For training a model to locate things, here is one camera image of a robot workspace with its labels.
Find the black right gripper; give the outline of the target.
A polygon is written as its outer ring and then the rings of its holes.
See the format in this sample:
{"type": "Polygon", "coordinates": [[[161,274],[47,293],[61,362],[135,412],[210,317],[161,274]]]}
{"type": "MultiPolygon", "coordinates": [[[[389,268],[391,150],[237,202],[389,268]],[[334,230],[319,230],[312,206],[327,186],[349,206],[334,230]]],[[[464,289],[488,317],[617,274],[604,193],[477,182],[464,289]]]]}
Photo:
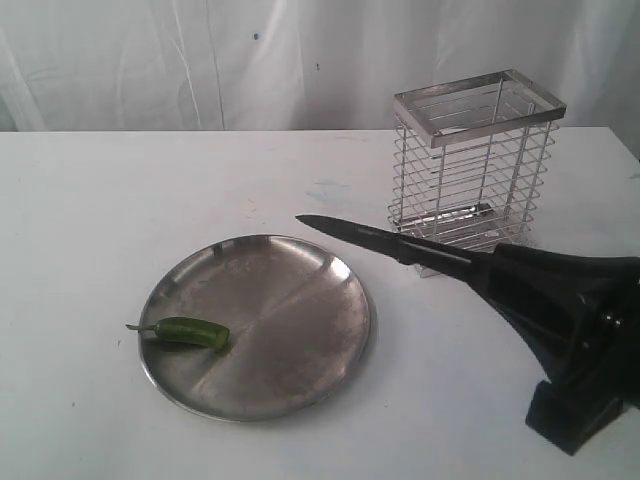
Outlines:
{"type": "Polygon", "coordinates": [[[639,403],[639,259],[512,244],[453,247],[464,279],[521,336],[547,378],[525,423],[548,441],[588,441],[639,403]]]}

